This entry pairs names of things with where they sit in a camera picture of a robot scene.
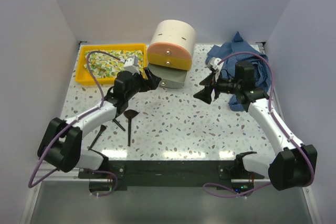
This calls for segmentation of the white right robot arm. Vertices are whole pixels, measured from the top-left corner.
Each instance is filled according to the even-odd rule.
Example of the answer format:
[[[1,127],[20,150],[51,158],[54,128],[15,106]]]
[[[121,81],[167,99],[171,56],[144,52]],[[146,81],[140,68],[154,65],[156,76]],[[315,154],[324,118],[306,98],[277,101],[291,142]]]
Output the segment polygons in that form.
[[[204,89],[193,97],[210,104],[221,93],[234,94],[259,124],[275,153],[273,158],[254,151],[240,153],[236,155],[230,174],[246,178],[257,173],[270,179],[277,190],[311,185],[317,162],[315,147],[305,145],[289,130],[272,106],[269,94],[255,85],[255,69],[251,62],[237,62],[235,75],[230,79],[221,77],[222,65],[219,58],[210,60],[207,66],[211,74],[200,82]]]

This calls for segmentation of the round cream drawer organizer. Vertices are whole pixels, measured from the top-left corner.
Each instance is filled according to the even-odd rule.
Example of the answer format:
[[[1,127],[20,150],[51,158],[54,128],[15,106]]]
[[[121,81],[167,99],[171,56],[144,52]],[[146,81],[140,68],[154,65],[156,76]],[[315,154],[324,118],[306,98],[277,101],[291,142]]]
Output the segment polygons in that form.
[[[195,29],[180,20],[160,22],[147,48],[150,71],[161,78],[160,86],[179,89],[192,67],[196,43]]]

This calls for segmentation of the black thin makeup brush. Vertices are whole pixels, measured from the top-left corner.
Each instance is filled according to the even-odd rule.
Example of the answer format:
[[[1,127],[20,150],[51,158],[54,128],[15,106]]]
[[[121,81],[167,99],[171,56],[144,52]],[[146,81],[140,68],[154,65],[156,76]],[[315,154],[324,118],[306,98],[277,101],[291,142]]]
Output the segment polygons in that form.
[[[122,125],[121,125],[121,123],[117,120],[117,119],[113,119],[112,120],[113,121],[113,123],[115,123],[122,131],[126,131],[126,129],[125,129],[125,127],[123,127]]]

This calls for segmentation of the short black makeup brush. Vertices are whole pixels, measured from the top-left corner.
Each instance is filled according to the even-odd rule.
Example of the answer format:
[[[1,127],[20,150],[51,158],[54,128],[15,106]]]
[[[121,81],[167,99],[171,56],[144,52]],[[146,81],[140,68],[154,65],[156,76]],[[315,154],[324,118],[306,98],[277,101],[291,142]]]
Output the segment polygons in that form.
[[[106,130],[106,126],[105,125],[101,125],[100,126],[100,130],[99,132],[97,133],[97,135],[95,136],[95,138],[93,139],[92,143],[90,144],[90,146],[88,147],[88,150],[91,150],[95,143],[97,142],[98,138],[102,135],[102,133]]]

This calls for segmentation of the black fan makeup brush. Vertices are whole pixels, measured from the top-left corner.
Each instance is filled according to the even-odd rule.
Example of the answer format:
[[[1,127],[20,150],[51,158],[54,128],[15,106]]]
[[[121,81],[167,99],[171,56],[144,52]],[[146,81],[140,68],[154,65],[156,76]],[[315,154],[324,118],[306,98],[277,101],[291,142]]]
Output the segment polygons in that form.
[[[126,110],[124,111],[123,115],[128,119],[128,147],[131,146],[131,132],[132,132],[132,119],[135,118],[138,115],[138,111],[135,110]]]

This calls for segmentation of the yellow plastic tray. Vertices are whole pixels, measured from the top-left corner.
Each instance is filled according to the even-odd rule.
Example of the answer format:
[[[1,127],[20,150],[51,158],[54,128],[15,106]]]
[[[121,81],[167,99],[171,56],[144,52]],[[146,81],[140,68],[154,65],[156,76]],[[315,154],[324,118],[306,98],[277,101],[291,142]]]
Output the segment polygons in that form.
[[[107,50],[141,50],[144,54],[145,67],[148,65],[146,44],[85,45],[79,50],[75,81],[83,86],[91,86],[96,83],[113,84],[115,78],[96,79],[89,67],[89,58],[92,53],[100,52],[111,56],[106,52]]]

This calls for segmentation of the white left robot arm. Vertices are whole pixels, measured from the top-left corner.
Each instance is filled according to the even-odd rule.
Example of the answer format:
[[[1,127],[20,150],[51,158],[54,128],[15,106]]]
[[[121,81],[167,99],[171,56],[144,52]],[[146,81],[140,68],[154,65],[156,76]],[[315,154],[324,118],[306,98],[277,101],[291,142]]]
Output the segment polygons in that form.
[[[129,105],[129,100],[139,92],[155,90],[161,78],[145,68],[143,77],[139,73],[121,71],[118,73],[103,101],[91,109],[62,120],[54,118],[49,122],[37,155],[65,173],[74,168],[89,169],[97,178],[108,174],[107,157],[82,148],[82,139],[102,124],[120,116]]]

